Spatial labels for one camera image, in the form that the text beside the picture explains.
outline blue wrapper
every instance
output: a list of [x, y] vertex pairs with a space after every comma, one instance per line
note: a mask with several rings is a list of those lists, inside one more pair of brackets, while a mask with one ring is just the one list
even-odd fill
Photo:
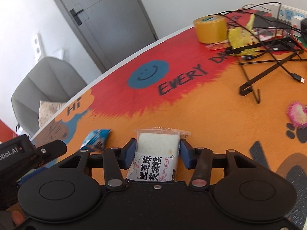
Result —
[[91, 131], [84, 139], [80, 149], [89, 152], [104, 150], [109, 131], [105, 129]]

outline chair backrest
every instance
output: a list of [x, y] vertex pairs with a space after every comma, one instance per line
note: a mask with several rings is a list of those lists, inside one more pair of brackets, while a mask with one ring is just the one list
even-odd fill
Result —
[[31, 135], [39, 130], [40, 101], [67, 102], [86, 86], [67, 62], [44, 57], [28, 73], [12, 95], [12, 106], [19, 124]]

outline power strip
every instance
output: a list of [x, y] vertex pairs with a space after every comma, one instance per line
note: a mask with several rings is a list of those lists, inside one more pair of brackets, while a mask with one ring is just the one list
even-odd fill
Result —
[[[277, 18], [278, 9], [279, 4], [271, 3], [272, 17]], [[301, 16], [303, 18], [307, 18], [307, 11], [286, 5], [281, 6], [278, 17], [280, 20], [291, 22], [291, 17], [293, 16]]]

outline black door handle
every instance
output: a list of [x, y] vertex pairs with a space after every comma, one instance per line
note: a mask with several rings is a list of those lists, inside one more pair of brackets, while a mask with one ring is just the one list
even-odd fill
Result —
[[70, 13], [72, 14], [72, 16], [74, 17], [76, 23], [78, 24], [78, 26], [80, 26], [82, 24], [78, 14], [80, 14], [81, 12], [83, 12], [83, 9], [81, 9], [80, 11], [76, 12], [74, 9], [70, 10]]

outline gray door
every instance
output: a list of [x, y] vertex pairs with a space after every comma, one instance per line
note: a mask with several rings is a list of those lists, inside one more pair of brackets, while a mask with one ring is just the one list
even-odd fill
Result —
[[62, 0], [106, 69], [155, 41], [138, 0]]

